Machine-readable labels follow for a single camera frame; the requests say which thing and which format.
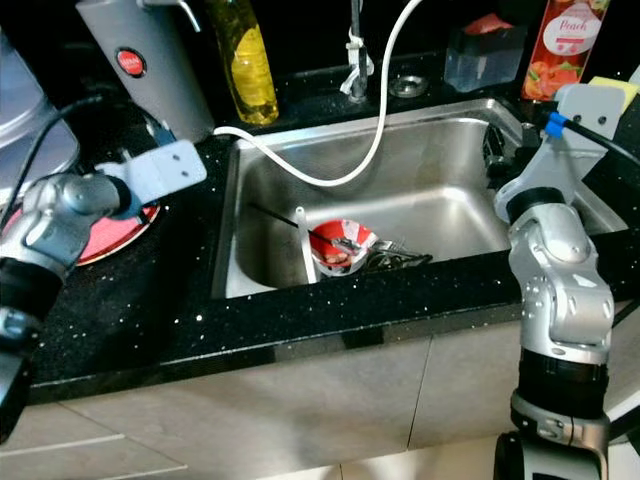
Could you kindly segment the red peach soap pouch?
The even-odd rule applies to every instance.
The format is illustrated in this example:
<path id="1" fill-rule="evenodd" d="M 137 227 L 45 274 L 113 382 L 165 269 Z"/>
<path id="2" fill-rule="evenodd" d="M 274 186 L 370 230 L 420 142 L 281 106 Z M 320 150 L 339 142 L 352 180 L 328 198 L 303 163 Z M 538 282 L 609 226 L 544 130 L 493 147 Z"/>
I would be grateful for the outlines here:
<path id="1" fill-rule="evenodd" d="M 547 0 L 522 81 L 522 99 L 550 101 L 562 87 L 582 81 L 611 4 L 612 0 Z"/>

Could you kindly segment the yellow dish soap bottle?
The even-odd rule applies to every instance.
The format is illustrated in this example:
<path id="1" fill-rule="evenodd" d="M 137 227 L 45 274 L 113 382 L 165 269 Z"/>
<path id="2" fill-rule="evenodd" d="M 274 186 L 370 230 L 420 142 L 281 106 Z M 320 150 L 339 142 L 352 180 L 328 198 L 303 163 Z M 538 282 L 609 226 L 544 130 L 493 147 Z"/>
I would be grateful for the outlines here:
<path id="1" fill-rule="evenodd" d="M 205 4 L 239 119 L 251 125 L 274 123 L 279 105 L 273 74 L 250 0 L 205 0 Z"/>

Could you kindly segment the clear holder with red sponge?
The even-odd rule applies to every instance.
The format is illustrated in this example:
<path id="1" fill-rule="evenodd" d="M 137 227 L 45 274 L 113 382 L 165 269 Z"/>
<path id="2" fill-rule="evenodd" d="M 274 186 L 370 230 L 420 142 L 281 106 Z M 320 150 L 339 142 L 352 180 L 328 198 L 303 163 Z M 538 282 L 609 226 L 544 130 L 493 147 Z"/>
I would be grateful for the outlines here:
<path id="1" fill-rule="evenodd" d="M 472 92 L 515 79 L 524 55 L 526 26 L 495 13 L 453 29 L 445 50 L 444 82 L 457 92 Z"/>

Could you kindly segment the thin black utensil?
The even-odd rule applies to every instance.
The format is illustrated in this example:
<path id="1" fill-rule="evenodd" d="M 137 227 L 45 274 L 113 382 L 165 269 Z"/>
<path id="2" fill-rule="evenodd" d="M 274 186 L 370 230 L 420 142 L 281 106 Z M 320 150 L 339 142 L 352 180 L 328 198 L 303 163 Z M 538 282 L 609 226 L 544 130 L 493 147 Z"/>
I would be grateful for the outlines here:
<path id="1" fill-rule="evenodd" d="M 252 207 L 252 209 L 255 209 L 261 212 L 261 214 L 270 216 L 270 218 L 273 218 L 278 221 L 282 221 L 282 223 L 289 225 L 289 227 L 296 227 L 296 228 L 300 228 L 301 230 L 305 230 L 305 232 L 311 238 L 317 239 L 317 241 L 321 241 L 323 243 L 332 244 L 332 246 L 339 248 L 339 250 L 349 252 L 349 251 L 355 250 L 355 248 L 357 247 L 357 244 L 353 243 L 351 239 L 347 239 L 344 237 L 325 237 L 323 236 L 323 234 L 316 232 L 316 230 L 310 230 L 305 227 L 301 227 L 300 224 L 294 223 L 294 221 L 284 218 L 284 216 L 280 214 L 276 214 L 276 212 L 274 211 L 265 209 L 265 207 L 262 207 L 257 204 L 248 204 L 248 206 Z"/>

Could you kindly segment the metal fork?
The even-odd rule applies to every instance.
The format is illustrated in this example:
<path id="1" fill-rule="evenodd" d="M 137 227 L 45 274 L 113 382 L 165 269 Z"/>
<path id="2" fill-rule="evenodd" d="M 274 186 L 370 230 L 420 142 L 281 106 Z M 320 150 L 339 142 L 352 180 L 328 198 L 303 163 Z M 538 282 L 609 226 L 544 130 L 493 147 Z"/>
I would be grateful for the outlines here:
<path id="1" fill-rule="evenodd" d="M 415 268 L 433 260 L 434 257 L 430 253 L 413 252 L 390 239 L 379 239 L 372 243 L 369 256 L 361 266 L 360 273 L 383 273 L 389 270 Z"/>

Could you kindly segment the grey metal pot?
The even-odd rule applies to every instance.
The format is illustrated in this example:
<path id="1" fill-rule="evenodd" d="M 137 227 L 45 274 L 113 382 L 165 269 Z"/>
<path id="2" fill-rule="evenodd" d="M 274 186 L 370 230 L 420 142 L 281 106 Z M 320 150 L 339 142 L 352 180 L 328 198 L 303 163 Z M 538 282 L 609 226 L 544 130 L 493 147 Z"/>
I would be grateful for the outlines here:
<path id="1" fill-rule="evenodd" d="M 0 205 L 9 204 L 17 186 L 20 168 L 36 136 L 58 110 L 50 104 L 35 73 L 14 49 L 5 33 L 0 33 Z M 79 145 L 69 125 L 60 120 L 32 161 L 27 188 L 32 180 L 63 172 L 76 163 Z"/>

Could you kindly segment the stainless steel sink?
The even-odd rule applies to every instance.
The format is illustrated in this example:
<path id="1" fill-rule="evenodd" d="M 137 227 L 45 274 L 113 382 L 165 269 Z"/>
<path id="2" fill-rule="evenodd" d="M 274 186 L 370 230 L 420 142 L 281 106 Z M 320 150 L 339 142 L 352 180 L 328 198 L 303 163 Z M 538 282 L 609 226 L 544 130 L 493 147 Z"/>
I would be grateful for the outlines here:
<path id="1" fill-rule="evenodd" d="M 266 151 L 311 177 L 337 178 L 364 159 L 375 118 L 264 134 L 257 145 L 234 142 L 212 292 L 234 298 L 307 285 L 300 232 L 248 204 L 294 223 L 294 209 L 301 205 L 310 227 L 333 219 L 358 221 L 383 241 L 430 253 L 436 262 L 507 250 L 508 227 L 495 212 L 497 191 L 488 187 L 483 160 L 489 125 L 502 131 L 507 147 L 516 145 L 521 125 L 494 100 L 389 115 L 369 168 L 335 188 L 294 178 Z"/>

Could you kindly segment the red round plate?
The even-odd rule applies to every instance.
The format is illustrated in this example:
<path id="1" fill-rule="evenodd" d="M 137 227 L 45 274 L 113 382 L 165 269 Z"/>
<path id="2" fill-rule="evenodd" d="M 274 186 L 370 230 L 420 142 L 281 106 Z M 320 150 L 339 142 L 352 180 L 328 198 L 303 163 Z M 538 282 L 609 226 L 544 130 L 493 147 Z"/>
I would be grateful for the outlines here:
<path id="1" fill-rule="evenodd" d="M 64 280 L 70 271 L 131 243 L 155 219 L 157 207 L 128 210 L 129 195 L 79 195 L 51 186 L 28 195 L 18 219 L 3 229 L 0 273 Z"/>

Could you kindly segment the yellow sponge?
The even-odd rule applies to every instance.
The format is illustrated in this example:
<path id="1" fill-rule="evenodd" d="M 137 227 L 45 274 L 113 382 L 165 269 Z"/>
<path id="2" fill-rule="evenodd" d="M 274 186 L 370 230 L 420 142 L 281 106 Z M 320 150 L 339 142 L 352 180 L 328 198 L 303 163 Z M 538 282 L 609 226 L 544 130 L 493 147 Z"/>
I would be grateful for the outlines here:
<path id="1" fill-rule="evenodd" d="M 623 93 L 622 106 L 620 108 L 621 113 L 625 113 L 631 102 L 640 95 L 640 84 L 622 81 L 622 79 L 613 79 L 603 76 L 595 76 L 590 79 L 588 84 L 591 86 L 609 87 L 613 90 L 618 90 Z"/>

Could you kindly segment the white plastic utensil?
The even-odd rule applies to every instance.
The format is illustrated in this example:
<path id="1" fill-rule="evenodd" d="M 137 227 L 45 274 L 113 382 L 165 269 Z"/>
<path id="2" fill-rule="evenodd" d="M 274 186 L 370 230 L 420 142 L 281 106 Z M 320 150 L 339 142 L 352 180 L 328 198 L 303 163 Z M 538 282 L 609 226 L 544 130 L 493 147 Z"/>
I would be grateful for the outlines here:
<path id="1" fill-rule="evenodd" d="M 300 256 L 303 264 L 303 273 L 305 273 L 306 284 L 315 284 L 319 282 L 319 274 L 317 274 L 314 252 L 311 248 L 311 229 L 308 225 L 307 211 L 303 206 L 297 206 L 294 209 L 293 219 L 296 220 L 298 236 L 300 236 Z"/>

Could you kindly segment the grey cabinet front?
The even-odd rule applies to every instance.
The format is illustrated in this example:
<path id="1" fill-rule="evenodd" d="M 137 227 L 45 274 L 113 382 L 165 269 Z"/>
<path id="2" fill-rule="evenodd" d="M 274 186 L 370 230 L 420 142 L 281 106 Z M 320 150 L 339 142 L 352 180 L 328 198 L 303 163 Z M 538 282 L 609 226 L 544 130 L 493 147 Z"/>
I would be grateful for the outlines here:
<path id="1" fill-rule="evenodd" d="M 471 326 L 32 408 L 3 480 L 246 480 L 461 444 L 511 428 L 517 323 Z"/>

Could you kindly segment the chrome faucet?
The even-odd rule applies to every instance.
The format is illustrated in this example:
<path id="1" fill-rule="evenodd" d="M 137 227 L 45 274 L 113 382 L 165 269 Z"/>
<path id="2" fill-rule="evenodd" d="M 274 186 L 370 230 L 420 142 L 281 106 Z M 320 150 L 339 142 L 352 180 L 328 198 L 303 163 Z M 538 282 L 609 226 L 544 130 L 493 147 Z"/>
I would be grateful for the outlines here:
<path id="1" fill-rule="evenodd" d="M 361 15 L 364 0 L 349 0 L 349 28 L 347 33 L 348 77 L 340 84 L 339 91 L 351 102 L 365 102 L 369 96 L 371 59 L 362 36 Z"/>

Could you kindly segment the red and white bowl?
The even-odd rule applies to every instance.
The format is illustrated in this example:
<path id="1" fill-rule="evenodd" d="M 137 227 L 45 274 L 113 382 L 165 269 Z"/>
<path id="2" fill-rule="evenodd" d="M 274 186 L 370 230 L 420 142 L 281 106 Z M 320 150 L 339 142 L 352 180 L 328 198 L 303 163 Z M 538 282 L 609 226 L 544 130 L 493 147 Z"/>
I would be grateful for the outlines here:
<path id="1" fill-rule="evenodd" d="M 349 219 L 333 219 L 308 229 L 312 261 L 326 276 L 356 273 L 379 239 L 379 234 Z"/>

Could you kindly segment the silver jug with red logo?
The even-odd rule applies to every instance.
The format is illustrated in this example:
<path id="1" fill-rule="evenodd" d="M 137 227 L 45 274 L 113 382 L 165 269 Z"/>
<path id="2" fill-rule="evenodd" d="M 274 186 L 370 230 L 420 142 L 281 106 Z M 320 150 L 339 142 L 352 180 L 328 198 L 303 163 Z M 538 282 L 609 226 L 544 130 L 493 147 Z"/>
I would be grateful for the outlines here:
<path id="1" fill-rule="evenodd" d="M 201 31 L 188 0 L 79 0 L 76 10 L 141 108 L 180 140 L 210 137 L 215 120 L 170 12 Z"/>

